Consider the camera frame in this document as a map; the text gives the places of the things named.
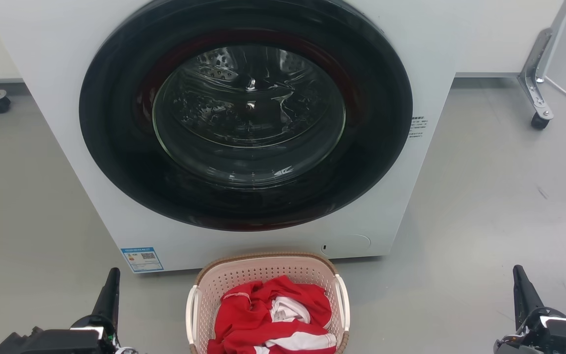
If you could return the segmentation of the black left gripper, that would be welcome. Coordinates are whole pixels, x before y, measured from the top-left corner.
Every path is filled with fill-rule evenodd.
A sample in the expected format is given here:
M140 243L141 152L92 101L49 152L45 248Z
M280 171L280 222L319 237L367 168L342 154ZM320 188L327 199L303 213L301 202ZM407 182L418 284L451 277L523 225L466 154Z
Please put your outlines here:
M69 329L36 328L23 344L24 354L137 354L118 343L120 270L112 267L94 305L92 315Z

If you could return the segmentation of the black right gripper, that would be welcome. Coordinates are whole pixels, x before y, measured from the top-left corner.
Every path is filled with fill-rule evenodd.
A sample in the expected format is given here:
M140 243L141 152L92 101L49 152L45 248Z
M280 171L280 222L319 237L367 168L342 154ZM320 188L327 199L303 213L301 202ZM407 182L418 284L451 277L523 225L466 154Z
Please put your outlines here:
M566 354L566 315L544 307L525 269L514 265L515 334L493 345L495 354Z

